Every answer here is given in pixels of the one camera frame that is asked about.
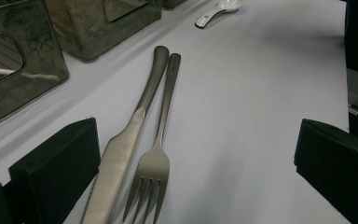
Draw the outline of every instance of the spoon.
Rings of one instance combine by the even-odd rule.
[[[218,13],[235,11],[243,6],[245,2],[246,0],[220,0],[216,7],[207,11],[196,21],[196,26],[203,29],[206,24],[208,24],[208,22]]]

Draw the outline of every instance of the metal knife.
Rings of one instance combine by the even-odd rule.
[[[130,122],[120,134],[110,139],[103,153],[100,171],[89,196],[82,224],[105,224],[107,222],[147,111],[167,66],[169,55],[167,48],[163,46],[155,48],[149,79]]]

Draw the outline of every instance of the fork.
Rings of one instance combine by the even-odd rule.
[[[175,86],[179,64],[181,61],[180,54],[174,53],[168,61],[167,76],[165,79],[164,93],[162,97],[162,106],[159,116],[158,134],[155,145],[147,151],[139,160],[135,176],[132,180],[129,198],[127,200],[126,208],[124,209],[123,222],[130,211],[131,205],[135,196],[139,192],[139,201],[135,210],[133,221],[144,204],[145,196],[148,193],[147,206],[145,209],[144,224],[152,205],[155,194],[157,194],[156,213],[153,223],[156,224],[158,215],[161,211],[162,203],[164,201],[165,192],[167,190],[168,176],[170,174],[170,160],[164,153],[162,148],[162,138],[164,135],[165,123],[170,109],[173,89]]]

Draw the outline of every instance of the silverware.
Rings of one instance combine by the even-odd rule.
[[[155,48],[150,77],[135,112],[127,127],[109,141],[103,153],[100,171],[83,216],[83,224],[104,224],[108,220],[145,116],[164,74],[169,55],[167,48],[163,46]]]
[[[168,62],[156,143],[139,160],[138,168],[136,169],[135,176],[132,180],[130,195],[124,210],[123,222],[130,211],[132,202],[137,192],[139,192],[139,202],[135,210],[133,222],[135,222],[139,210],[144,202],[147,191],[149,193],[149,197],[145,210],[144,224],[146,222],[146,218],[156,192],[158,193],[158,196],[153,223],[157,222],[159,212],[161,211],[162,202],[164,201],[164,196],[167,189],[168,176],[170,174],[170,160],[162,148],[162,137],[164,134],[165,123],[168,117],[173,88],[175,86],[176,77],[179,70],[180,60],[181,56],[174,53]]]

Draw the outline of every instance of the table surface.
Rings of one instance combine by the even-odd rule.
[[[94,63],[64,53],[69,80],[0,122],[0,182],[9,181],[14,161],[81,119],[97,119],[104,151],[129,121],[153,49],[163,45],[182,63],[164,139],[171,172],[158,223],[349,223],[293,163],[302,119],[348,130],[345,3],[249,0],[198,29],[194,22],[216,4],[187,0],[163,11]],[[136,165],[155,140],[161,98],[162,85],[110,223],[122,223]],[[65,223],[80,223],[89,193]]]

